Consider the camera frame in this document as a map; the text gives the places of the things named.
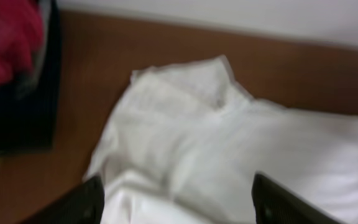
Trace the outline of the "white t-shirt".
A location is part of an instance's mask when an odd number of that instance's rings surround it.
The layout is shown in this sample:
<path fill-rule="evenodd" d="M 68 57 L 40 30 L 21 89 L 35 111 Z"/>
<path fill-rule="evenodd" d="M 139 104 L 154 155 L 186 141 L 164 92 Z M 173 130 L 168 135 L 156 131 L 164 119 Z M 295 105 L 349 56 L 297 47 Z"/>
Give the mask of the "white t-shirt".
<path fill-rule="evenodd" d="M 358 116 L 257 100 L 220 56 L 134 71 L 87 176 L 103 223 L 253 223 L 256 172 L 358 223 Z"/>

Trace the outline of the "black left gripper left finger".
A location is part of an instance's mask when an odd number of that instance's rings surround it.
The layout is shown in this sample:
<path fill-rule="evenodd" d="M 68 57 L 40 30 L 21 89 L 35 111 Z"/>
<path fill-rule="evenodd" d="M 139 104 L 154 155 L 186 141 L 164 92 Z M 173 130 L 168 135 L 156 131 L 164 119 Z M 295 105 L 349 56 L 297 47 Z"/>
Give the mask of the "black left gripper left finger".
<path fill-rule="evenodd" d="M 21 224 L 100 224 L 103 209 L 103 183 L 94 176 Z"/>

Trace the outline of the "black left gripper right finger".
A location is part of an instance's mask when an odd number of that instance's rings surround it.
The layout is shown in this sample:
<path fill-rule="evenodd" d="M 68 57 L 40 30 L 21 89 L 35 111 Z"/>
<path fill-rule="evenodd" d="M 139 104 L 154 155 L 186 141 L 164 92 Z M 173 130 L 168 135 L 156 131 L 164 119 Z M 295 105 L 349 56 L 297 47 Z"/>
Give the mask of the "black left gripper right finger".
<path fill-rule="evenodd" d="M 252 201 L 257 224 L 339 224 L 261 173 L 254 175 Z"/>

